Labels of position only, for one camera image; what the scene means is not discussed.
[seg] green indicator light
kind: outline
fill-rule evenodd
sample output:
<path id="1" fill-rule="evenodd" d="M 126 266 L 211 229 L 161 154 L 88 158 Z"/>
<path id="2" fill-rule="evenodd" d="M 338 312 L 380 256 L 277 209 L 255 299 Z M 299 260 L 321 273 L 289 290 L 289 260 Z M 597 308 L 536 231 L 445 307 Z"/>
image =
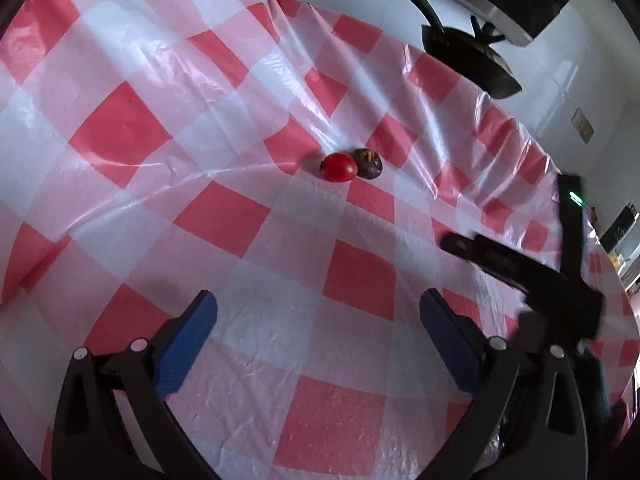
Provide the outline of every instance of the green indicator light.
<path id="1" fill-rule="evenodd" d="M 577 196 L 573 191 L 569 192 L 569 197 L 571 197 L 571 200 L 577 203 L 577 205 L 584 206 L 584 201 L 579 196 Z"/>

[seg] red square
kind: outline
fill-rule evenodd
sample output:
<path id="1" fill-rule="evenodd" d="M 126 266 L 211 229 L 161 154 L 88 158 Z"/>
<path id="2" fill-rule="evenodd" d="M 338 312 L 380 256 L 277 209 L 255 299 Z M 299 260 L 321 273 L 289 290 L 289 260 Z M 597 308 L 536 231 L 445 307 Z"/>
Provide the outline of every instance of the red square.
<path id="1" fill-rule="evenodd" d="M 475 301 L 471 301 L 464 296 L 451 292 L 447 288 L 442 289 L 442 297 L 444 301 L 449 304 L 453 312 L 459 316 L 467 316 L 471 318 L 478 328 L 482 328 L 480 323 L 480 309 Z"/>
<path id="2" fill-rule="evenodd" d="M 441 103 L 455 88 L 461 77 L 455 70 L 422 52 L 409 72 L 408 80 L 431 99 Z"/>
<path id="3" fill-rule="evenodd" d="M 545 176 L 550 162 L 550 157 L 533 141 L 529 141 L 517 162 L 516 174 L 536 186 Z"/>
<path id="4" fill-rule="evenodd" d="M 596 253 L 590 253 L 589 254 L 589 274 L 601 274 L 601 273 L 602 273 L 602 263 L 600 262 L 600 256 Z"/>
<path id="5" fill-rule="evenodd" d="M 370 52 L 382 35 L 382 30 L 351 16 L 341 15 L 332 34 L 358 50 Z"/>
<path id="6" fill-rule="evenodd" d="M 247 7 L 247 10 L 255 16 L 255 19 L 260 22 L 264 27 L 264 30 L 266 30 L 273 38 L 273 41 L 280 43 L 280 36 L 276 32 L 271 13 L 267 6 L 264 3 L 253 4 L 252 6 Z"/>
<path id="7" fill-rule="evenodd" d="M 4 301 L 11 296 L 20 282 L 52 253 L 55 253 L 55 243 L 45 238 L 29 224 L 23 223 L 15 237 L 6 266 L 2 300 Z"/>
<path id="8" fill-rule="evenodd" d="M 462 171 L 447 161 L 440 170 L 440 173 L 436 175 L 433 183 L 435 184 L 438 198 L 456 207 L 458 205 L 458 197 L 460 197 L 463 190 L 471 184 L 471 180 L 462 173 Z"/>
<path id="9" fill-rule="evenodd" d="M 518 329 L 518 320 L 514 317 L 504 316 L 504 324 L 509 337 Z"/>
<path id="10" fill-rule="evenodd" d="M 462 420 L 466 410 L 469 407 L 469 402 L 450 402 L 447 406 L 447 419 L 445 423 L 446 437 L 448 438 L 456 426 Z"/>
<path id="11" fill-rule="evenodd" d="M 640 341 L 638 339 L 627 339 L 622 343 L 620 350 L 620 361 L 618 366 L 635 366 L 640 352 Z"/>
<path id="12" fill-rule="evenodd" d="M 364 180 L 357 178 L 351 181 L 347 202 L 351 202 L 391 224 L 394 223 L 394 196 Z"/>
<path id="13" fill-rule="evenodd" d="M 174 223 L 242 258 L 269 211 L 268 207 L 211 182 Z"/>
<path id="14" fill-rule="evenodd" d="M 318 141 L 291 115 L 283 129 L 264 139 L 264 145 L 276 165 L 290 175 L 296 173 L 303 160 L 322 149 Z"/>
<path id="15" fill-rule="evenodd" d="M 27 79 L 79 16 L 71 0 L 25 1 L 0 42 L 0 60 L 19 84 Z"/>
<path id="16" fill-rule="evenodd" d="M 212 31 L 207 30 L 193 36 L 189 38 L 189 41 L 216 64 L 233 88 L 238 88 L 240 83 L 244 81 L 249 69 Z"/>
<path id="17" fill-rule="evenodd" d="M 367 142 L 367 147 L 377 152 L 396 168 L 400 168 L 407 160 L 411 147 L 417 138 L 418 135 L 404 124 L 389 114 L 385 114 Z"/>
<path id="18" fill-rule="evenodd" d="M 433 227 L 433 237 L 438 245 L 440 244 L 442 237 L 451 232 L 450 227 L 438 222 L 435 218 L 431 219 L 431 227 Z"/>
<path id="19" fill-rule="evenodd" d="M 97 171 L 125 188 L 136 170 L 171 136 L 125 82 L 78 128 L 69 145 Z"/>
<path id="20" fill-rule="evenodd" d="M 524 238 L 522 240 L 522 248 L 529 251 L 540 252 L 545 246 L 546 239 L 549 237 L 549 229 L 544 227 L 539 222 L 532 220 L 529 222 L 526 231 L 524 231 Z"/>
<path id="21" fill-rule="evenodd" d="M 498 234 L 502 234 L 507 218 L 509 218 L 512 213 L 513 209 L 497 198 L 492 198 L 482 208 L 482 225 Z"/>
<path id="22" fill-rule="evenodd" d="M 620 399 L 622 399 L 622 395 L 624 395 L 624 392 L 614 392 L 612 394 L 609 394 L 609 403 L 610 404 L 615 404 Z M 626 404 L 625 404 L 625 411 L 628 413 L 628 407 L 627 407 Z"/>
<path id="23" fill-rule="evenodd" d="M 309 40 L 305 38 L 305 41 L 319 44 L 319 46 L 316 47 L 319 51 L 314 59 L 314 67 L 318 72 L 344 85 L 350 84 L 354 74 L 358 70 L 360 60 L 357 56 L 354 56 L 352 52 L 353 49 L 348 44 L 337 41 L 332 37 L 325 38 L 325 36 L 322 35 L 318 38 L 311 37 Z M 350 95 L 348 96 L 349 99 L 354 97 L 357 99 L 359 97 L 359 95 L 351 96 L 353 90 L 354 89 L 351 89 Z M 370 104 L 365 102 L 363 108 L 366 108 L 366 105 L 370 106 Z"/>
<path id="24" fill-rule="evenodd" d="M 51 474 L 51 444 L 53 442 L 53 430 L 47 428 L 44 434 L 44 443 L 42 444 L 42 459 L 40 460 L 40 472 L 47 478 L 52 479 Z"/>
<path id="25" fill-rule="evenodd" d="M 134 339 L 153 337 L 167 319 L 169 315 L 164 310 L 121 285 L 84 344 L 96 355 L 121 352 Z"/>
<path id="26" fill-rule="evenodd" d="M 49 267 L 58 259 L 60 254 L 62 254 L 62 251 L 65 250 L 66 246 L 69 245 L 70 241 L 71 236 L 67 235 L 59 242 L 53 244 L 53 246 L 49 250 L 49 253 L 47 253 L 47 255 L 44 256 L 43 259 L 41 259 L 36 264 L 36 266 L 31 269 L 31 272 L 27 274 L 22 280 L 21 285 L 24 290 L 26 290 L 27 292 L 31 292 L 35 288 L 38 282 L 47 273 Z"/>
<path id="27" fill-rule="evenodd" d="M 629 297 L 626 292 L 620 292 L 620 296 L 622 296 L 622 315 L 634 316 L 634 310 L 631 307 L 631 301 L 629 301 Z"/>
<path id="28" fill-rule="evenodd" d="M 590 341 L 587 343 L 587 346 L 598 357 L 602 357 L 602 349 L 604 348 L 604 341 Z"/>
<path id="29" fill-rule="evenodd" d="M 335 79 L 318 72 L 315 68 L 306 73 L 305 81 L 313 95 L 318 99 L 322 109 L 331 117 L 347 93 L 347 87 Z"/>
<path id="30" fill-rule="evenodd" d="M 495 105 L 488 107 L 474 131 L 474 137 L 482 142 L 493 156 L 498 155 L 511 134 L 518 135 L 515 120 L 508 119 Z"/>
<path id="31" fill-rule="evenodd" d="M 273 463 L 332 475 L 370 476 L 385 397 L 300 376 Z"/>
<path id="32" fill-rule="evenodd" d="M 297 2 L 296 0 L 276 0 L 276 1 L 280 6 L 280 8 L 282 9 L 282 12 L 284 12 L 290 18 L 295 17 L 295 15 L 298 13 L 298 10 L 300 9 L 300 6 L 302 5 L 301 2 Z"/>
<path id="33" fill-rule="evenodd" d="M 322 294 L 392 320 L 396 269 L 376 254 L 336 240 Z"/>

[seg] dark purple fruit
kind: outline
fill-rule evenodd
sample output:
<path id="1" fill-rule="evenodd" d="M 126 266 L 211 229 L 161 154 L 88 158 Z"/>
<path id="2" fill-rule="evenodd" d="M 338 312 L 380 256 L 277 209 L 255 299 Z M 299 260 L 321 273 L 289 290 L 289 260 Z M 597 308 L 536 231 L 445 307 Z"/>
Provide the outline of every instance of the dark purple fruit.
<path id="1" fill-rule="evenodd" d="M 358 176 L 373 180 L 382 173 L 382 160 L 380 156 L 369 148 L 360 148 L 353 152 L 353 158 L 358 165 Z"/>

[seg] tablecloth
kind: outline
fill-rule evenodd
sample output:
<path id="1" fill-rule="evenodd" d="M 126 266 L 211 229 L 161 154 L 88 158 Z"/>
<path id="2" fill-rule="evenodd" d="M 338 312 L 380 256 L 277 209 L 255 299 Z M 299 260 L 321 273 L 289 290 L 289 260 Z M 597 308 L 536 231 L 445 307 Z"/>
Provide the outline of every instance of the tablecloth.
<path id="1" fill-rule="evenodd" d="M 320 178 L 362 146 L 382 176 Z M 487 335 L 523 308 L 436 241 L 557 263 L 556 167 L 524 127 L 292 0 L 27 0 L 0 43 L 0 154 L 0 412 L 47 475 L 74 348 L 119 351 L 206 288 L 220 318 L 168 403 L 223 478 L 414 478 L 468 404 L 420 294 Z M 584 275 L 615 397 L 639 334 L 591 229 Z"/>

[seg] white wall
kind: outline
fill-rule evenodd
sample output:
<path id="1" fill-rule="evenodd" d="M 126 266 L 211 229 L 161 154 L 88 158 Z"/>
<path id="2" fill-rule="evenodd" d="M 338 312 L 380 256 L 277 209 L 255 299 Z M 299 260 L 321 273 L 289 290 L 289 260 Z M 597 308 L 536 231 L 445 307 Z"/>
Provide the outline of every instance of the white wall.
<path id="1" fill-rule="evenodd" d="M 616 131 L 586 176 L 587 197 L 598 213 L 601 229 L 608 228 L 629 202 L 640 207 L 640 103 L 628 101 Z M 621 249 L 625 256 L 640 243 L 640 225 Z"/>
<path id="2" fill-rule="evenodd" d="M 422 47 L 420 25 L 425 19 L 408 0 L 300 1 L 354 16 Z M 429 1 L 445 25 L 472 31 L 465 7 L 452 0 Z M 586 174 L 613 133 L 627 98 L 600 40 L 568 5 L 528 47 L 508 42 L 494 47 L 524 88 L 500 106 L 527 127 L 563 171 Z M 588 144 L 570 122 L 578 106 L 595 130 Z"/>
<path id="3" fill-rule="evenodd" d="M 565 172 L 587 174 L 602 152 L 627 101 L 626 87 L 599 38 L 571 4 L 526 48 L 498 46 L 514 66 L 538 69 L 524 90 L 501 105 L 523 123 Z M 585 144 L 571 124 L 580 107 L 594 134 Z"/>
<path id="4" fill-rule="evenodd" d="M 629 98 L 640 101 L 640 41 L 613 0 L 572 0 L 585 22 L 609 51 Z"/>

